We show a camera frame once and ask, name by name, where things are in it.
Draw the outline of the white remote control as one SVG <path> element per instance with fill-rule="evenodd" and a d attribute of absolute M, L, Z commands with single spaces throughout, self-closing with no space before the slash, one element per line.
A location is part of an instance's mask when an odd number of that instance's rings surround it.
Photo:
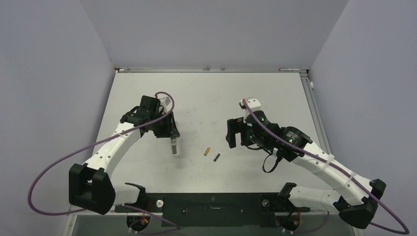
<path fill-rule="evenodd" d="M 179 156 L 180 155 L 179 138 L 172 137 L 170 139 L 170 144 L 171 144 L 172 156 Z"/>

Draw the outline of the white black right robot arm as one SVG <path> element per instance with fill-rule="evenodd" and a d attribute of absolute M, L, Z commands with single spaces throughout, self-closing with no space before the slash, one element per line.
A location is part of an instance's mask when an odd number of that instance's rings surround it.
<path fill-rule="evenodd" d="M 355 228 L 365 229 L 370 225 L 378 208 L 376 200 L 383 196 L 386 188 L 383 181 L 353 173 L 299 129 L 271 123 L 263 111 L 254 114 L 265 128 L 251 115 L 227 120 L 226 141 L 230 148 L 236 147 L 236 134 L 239 133 L 242 146 L 257 145 L 277 157 L 278 162 L 286 160 L 298 165 L 331 187 L 320 190 L 287 182 L 278 194 L 278 204 L 283 210 L 303 207 L 325 210 L 337 213 Z"/>

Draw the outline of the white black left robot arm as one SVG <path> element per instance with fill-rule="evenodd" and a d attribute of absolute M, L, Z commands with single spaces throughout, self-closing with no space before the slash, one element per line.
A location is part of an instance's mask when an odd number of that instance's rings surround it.
<path fill-rule="evenodd" d="M 170 139 L 171 153 L 179 155 L 179 137 L 173 109 L 175 102 L 166 92 L 163 97 L 142 96 L 140 105 L 125 113 L 113 136 L 100 141 L 96 153 L 82 165 L 69 170 L 69 203 L 99 214 L 127 204 L 133 211 L 148 206 L 146 189 L 138 184 L 113 185 L 111 176 L 127 151 L 149 131 L 156 138 Z"/>

